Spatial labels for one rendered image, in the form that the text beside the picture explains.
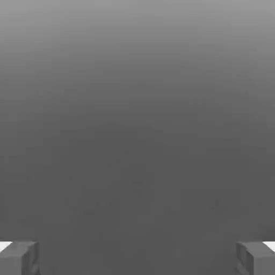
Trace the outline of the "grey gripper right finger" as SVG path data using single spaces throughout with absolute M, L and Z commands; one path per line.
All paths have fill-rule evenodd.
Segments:
M 275 241 L 237 242 L 236 275 L 275 275 Z

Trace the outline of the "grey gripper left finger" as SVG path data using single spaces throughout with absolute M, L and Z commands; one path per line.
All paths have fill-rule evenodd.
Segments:
M 0 241 L 0 275 L 40 275 L 39 243 Z

